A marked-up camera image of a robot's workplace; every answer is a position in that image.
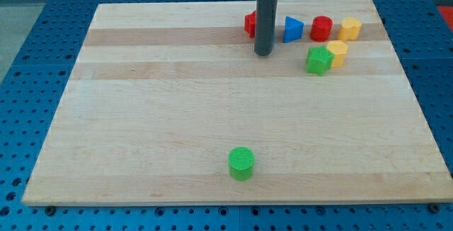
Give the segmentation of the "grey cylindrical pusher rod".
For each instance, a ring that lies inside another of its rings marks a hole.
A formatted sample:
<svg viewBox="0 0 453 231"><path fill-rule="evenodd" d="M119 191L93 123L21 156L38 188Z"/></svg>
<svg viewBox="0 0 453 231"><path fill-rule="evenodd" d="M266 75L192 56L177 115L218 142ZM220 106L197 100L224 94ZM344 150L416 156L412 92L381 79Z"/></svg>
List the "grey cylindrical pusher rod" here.
<svg viewBox="0 0 453 231"><path fill-rule="evenodd" d="M254 52L268 56L275 42L277 0L257 0Z"/></svg>

